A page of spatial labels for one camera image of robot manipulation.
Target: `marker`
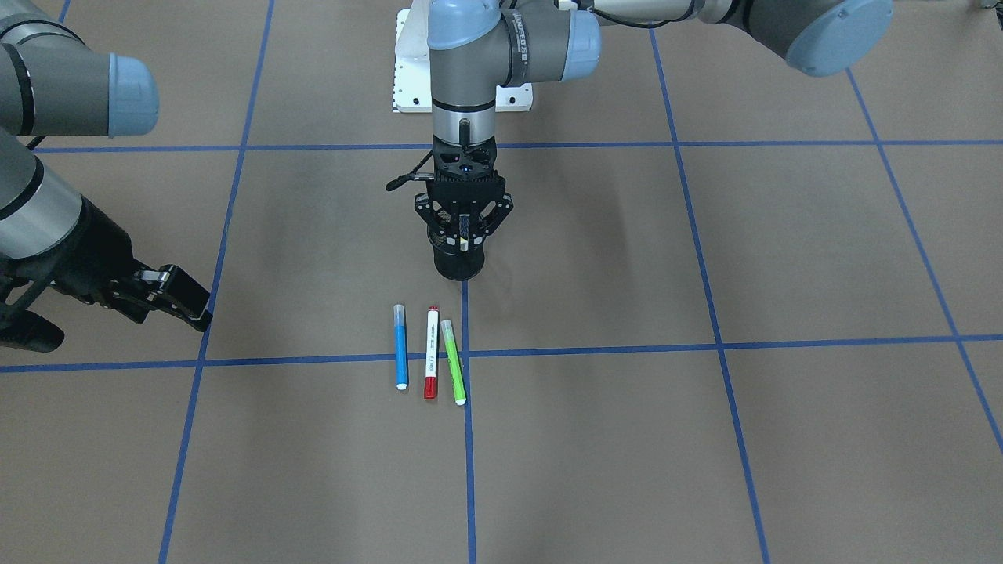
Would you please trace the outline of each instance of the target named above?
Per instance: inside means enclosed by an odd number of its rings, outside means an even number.
[[[442,338],[445,340],[445,355],[449,357],[449,372],[452,374],[452,396],[457,405],[466,403],[466,390],[463,389],[463,371],[459,367],[459,354],[456,353],[456,338],[452,335],[452,321],[442,320]]]
[[[425,399],[435,399],[438,380],[435,366],[438,364],[438,308],[428,308],[428,336],[425,338]]]
[[[397,389],[407,389],[407,332],[404,330],[404,305],[393,306],[393,331],[397,344]]]

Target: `blue tape line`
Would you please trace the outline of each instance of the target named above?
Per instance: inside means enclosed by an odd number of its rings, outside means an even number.
[[[250,145],[248,151],[398,151],[398,150],[424,150],[428,151],[431,146],[420,143],[398,143],[398,144],[378,144],[378,145]]]
[[[471,350],[471,358],[507,356],[569,356],[574,354],[630,354],[644,352],[687,352],[717,350],[716,344],[667,344],[640,346],[583,346],[571,348],[515,348],[507,350]]]
[[[927,337],[877,337],[872,339],[818,339],[806,341],[733,342],[722,343],[725,350],[762,350],[770,348],[815,348],[840,346],[880,346],[892,344],[923,344],[954,342],[949,335]]]
[[[0,366],[2,373],[25,372],[77,372],[87,370],[141,370],[155,368],[193,368],[195,360],[149,360],[136,362],[83,362],[78,364],[25,364],[20,366]]]
[[[35,153],[73,154],[73,153],[210,153],[240,151],[236,145],[206,145],[206,146],[164,146],[164,147],[40,147]]]
[[[63,8],[62,8],[62,10],[59,10],[59,17],[56,18],[56,19],[59,20],[59,23],[65,23],[65,21],[66,21],[66,12],[69,11],[69,3],[72,0],[66,0],[65,2],[63,2]]]
[[[227,256],[227,243],[229,239],[230,224],[234,215],[234,204],[237,201],[237,193],[240,189],[241,174],[244,169],[244,157],[248,137],[251,135],[251,121],[254,119],[254,106],[258,97],[258,85],[261,82],[262,68],[265,64],[265,52],[268,49],[268,36],[272,28],[272,16],[275,12],[275,0],[269,0],[268,12],[265,15],[265,27],[262,31],[261,46],[258,49],[258,64],[255,68],[254,80],[251,84],[251,95],[248,99],[247,116],[244,121],[244,133],[241,136],[241,151],[237,158],[237,165],[234,170],[234,182],[230,190],[230,200],[227,204],[227,216],[223,224],[223,233],[220,239],[220,251],[216,259],[216,272],[213,276],[213,290],[210,294],[208,309],[215,309],[216,299],[219,295],[220,282],[223,277],[223,265]],[[188,458],[188,448],[192,438],[192,426],[195,421],[196,406],[199,401],[199,388],[202,383],[203,366],[206,361],[206,352],[209,349],[209,339],[212,335],[212,326],[206,331],[199,347],[199,360],[192,378],[192,393],[189,397],[189,409],[185,415],[185,431],[182,434],[182,444],[178,453],[178,466],[175,469],[175,481],[171,488],[171,500],[168,504],[168,517],[163,524],[163,537],[160,541],[160,553],[157,564],[166,564],[168,551],[171,548],[171,535],[174,531],[175,515],[178,511],[178,498],[181,495],[182,480],[185,477],[185,462]]]
[[[192,378],[192,391],[189,393],[188,410],[185,413],[185,429],[182,431],[182,444],[178,450],[178,464],[175,466],[175,480],[171,484],[171,499],[168,502],[168,517],[163,523],[163,536],[160,538],[160,552],[156,562],[165,564],[168,550],[171,548],[171,535],[175,530],[175,516],[178,513],[178,497],[182,491],[182,477],[185,476],[185,462],[188,460],[188,447],[192,439],[192,425],[195,421],[195,408],[199,401],[199,387],[202,385],[202,366],[196,366]]]
[[[996,417],[993,415],[992,407],[989,405],[989,401],[986,400],[986,394],[982,389],[982,383],[979,381],[979,376],[976,374],[975,368],[972,366],[972,362],[968,357],[968,350],[965,348],[965,341],[961,338],[961,334],[958,332],[958,326],[955,323],[954,316],[951,314],[951,308],[948,307],[947,298],[944,296],[940,282],[937,280],[937,274],[934,272],[933,263],[930,261],[930,256],[927,254],[926,247],[923,245],[923,240],[920,238],[920,232],[916,227],[916,222],[913,221],[913,214],[909,211],[909,206],[906,204],[906,198],[902,193],[901,187],[899,186],[899,180],[895,176],[895,171],[892,169],[892,163],[888,159],[888,153],[885,151],[885,146],[881,140],[881,136],[878,134],[878,127],[875,126],[874,119],[871,117],[871,111],[868,109],[868,104],[864,101],[864,94],[861,92],[861,87],[857,83],[857,78],[854,76],[854,72],[849,68],[847,69],[847,76],[850,78],[850,83],[853,85],[854,92],[857,94],[857,100],[861,104],[861,110],[864,112],[864,117],[867,119],[868,126],[871,128],[871,134],[874,135],[878,152],[881,154],[882,163],[885,164],[885,171],[888,173],[888,178],[892,183],[892,189],[895,191],[895,196],[899,200],[899,207],[902,209],[902,214],[906,218],[906,224],[909,225],[909,232],[913,235],[913,241],[915,241],[916,248],[920,252],[920,257],[923,259],[923,266],[926,267],[927,274],[930,276],[930,282],[933,284],[934,292],[937,294],[937,300],[941,304],[941,309],[944,310],[944,317],[947,319],[947,324],[951,327],[951,334],[954,336],[954,339],[958,344],[958,352],[961,354],[962,361],[965,363],[965,369],[968,370],[968,377],[972,380],[972,386],[975,388],[975,394],[979,398],[982,410],[986,415],[986,419],[989,421],[989,428],[992,430],[993,437],[996,439],[996,446],[999,448],[1000,454],[1003,454],[1003,434],[1000,433],[999,424],[996,422]]]
[[[878,337],[862,339],[817,339],[791,341],[761,341],[761,342],[723,342],[725,350],[765,350],[776,348],[823,348],[850,346],[881,346],[895,344],[924,344],[955,342],[951,335],[927,335],[918,337]],[[1003,341],[1003,334],[962,335],[965,342],[996,342]],[[470,350],[470,358],[499,358],[520,356],[569,356],[577,354],[631,354],[631,353],[665,353],[693,352],[717,350],[714,343],[697,344],[666,344],[638,346],[585,346],[569,348],[513,348]],[[409,352],[408,360],[422,360],[424,352]],[[439,352],[439,358],[445,358],[445,352]],[[278,364],[334,364],[339,362],[381,362],[393,360],[393,355],[382,354],[338,354],[323,356],[277,356],[257,358],[217,358],[202,361],[203,366],[268,366]],[[27,372],[82,372],[88,370],[136,370],[155,368],[193,368],[198,360],[151,360],[136,362],[90,362],[78,364],[22,364],[0,366],[0,374],[18,374]]]
[[[665,142],[554,142],[554,143],[501,143],[500,149],[618,149],[618,148],[651,148],[651,147],[873,147],[874,140],[665,140]],[[894,146],[997,146],[1003,145],[1003,139],[944,139],[944,140],[883,140],[882,145]],[[316,145],[248,145],[245,151],[407,151],[430,148],[427,144],[316,144]],[[202,153],[202,152],[235,152],[241,151],[237,145],[219,146],[164,146],[164,147],[47,147],[35,150],[35,153],[67,154],[67,153]]]
[[[676,142],[678,147],[871,147],[871,140],[726,140],[726,142]]]
[[[463,322],[463,386],[466,388],[466,404],[463,406],[463,433],[466,445],[466,553],[469,564],[477,562],[477,520],[474,511],[473,480],[473,393],[470,389],[470,304],[469,284],[460,284],[460,312]]]
[[[979,146],[979,145],[1003,145],[1003,139],[957,139],[957,140],[887,140],[882,139],[881,145],[897,145],[897,146],[935,146],[935,147],[951,147],[951,146]]]
[[[1003,341],[1003,335],[962,335],[965,342]]]
[[[742,473],[745,476],[745,489],[748,493],[749,507],[752,511],[752,520],[755,524],[756,537],[759,541],[759,552],[762,556],[763,564],[770,564],[769,548],[766,543],[766,532],[762,524],[762,517],[759,512],[759,500],[755,491],[755,481],[752,478],[752,467],[749,464],[748,452],[745,447],[745,434],[742,432],[741,417],[738,413],[738,403],[735,400],[734,389],[731,386],[731,371],[728,368],[728,359],[725,349],[722,346],[721,328],[717,319],[717,309],[714,307],[714,296],[710,288],[710,277],[707,275],[707,263],[704,260],[703,246],[700,243],[700,231],[697,228],[696,214],[693,211],[693,200],[690,198],[689,181],[686,178],[686,167],[683,163],[682,149],[679,147],[679,135],[676,131],[676,122],[672,114],[672,102],[669,99],[669,88],[665,80],[665,69],[662,66],[662,57],[658,50],[658,39],[655,31],[649,30],[651,37],[651,49],[655,55],[655,66],[658,69],[658,81],[662,87],[662,99],[665,102],[665,115],[669,121],[669,130],[672,133],[672,140],[675,144],[674,152],[676,165],[679,167],[679,181],[682,184],[683,197],[686,200],[686,215],[690,222],[690,231],[693,235],[693,247],[696,250],[697,262],[700,265],[700,278],[703,281],[704,296],[707,300],[707,310],[710,315],[710,325],[714,331],[714,344],[717,347],[717,358],[721,365],[721,375],[724,378],[724,389],[728,396],[728,408],[731,411],[731,424],[734,427],[735,442],[738,446],[738,456],[741,459]]]

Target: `robotic arm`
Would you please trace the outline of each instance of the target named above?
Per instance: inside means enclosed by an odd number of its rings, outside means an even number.
[[[476,275],[484,239],[513,209],[494,170],[496,86],[588,76],[599,62],[601,24],[651,28],[697,17],[737,27],[788,65],[826,76],[884,36],[892,0],[432,0],[432,151],[386,189],[425,183],[414,208],[442,276]],[[418,174],[428,159],[434,172]]]
[[[149,70],[90,51],[27,0],[0,0],[0,346],[62,343],[27,309],[50,286],[136,323],[160,310],[205,331],[209,292],[177,266],[135,260],[128,235],[14,137],[146,133],[159,105]]]

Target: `black cable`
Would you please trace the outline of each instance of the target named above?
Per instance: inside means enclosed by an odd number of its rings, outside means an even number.
[[[411,177],[413,177],[415,175],[415,173],[418,172],[418,169],[424,167],[425,163],[427,163],[428,160],[431,159],[431,158],[432,158],[432,152],[429,151],[428,155],[425,155],[424,159],[422,159],[421,162],[418,163],[418,165],[416,167],[414,167],[413,169],[411,169],[410,173],[407,173],[406,175],[401,175],[401,176],[397,177],[396,179],[394,179],[394,180],[386,183],[386,191],[387,192],[393,192],[394,190],[397,190],[398,188],[404,186],[406,183],[410,182]]]
[[[658,29],[659,27],[662,27],[665,24],[672,23],[672,20],[664,20],[655,23],[635,23],[632,21],[622,20],[620,18],[617,18],[616,16],[607,14],[606,12],[602,10],[597,10],[595,8],[592,9],[592,13],[603,18],[604,20],[609,20],[616,24],[626,25],[627,27],[634,27],[637,29]]]
[[[29,151],[34,151],[35,148],[38,147],[38,144],[42,143],[43,140],[45,140],[45,135],[39,135],[39,136],[31,139],[30,142],[28,142],[28,145],[26,145],[24,147],[26,149],[28,149]]]

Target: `red marker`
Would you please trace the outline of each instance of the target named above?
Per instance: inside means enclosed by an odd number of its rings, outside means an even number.
[[[425,399],[435,399],[438,380],[435,367],[438,365],[438,308],[428,308],[428,338],[425,340]]]

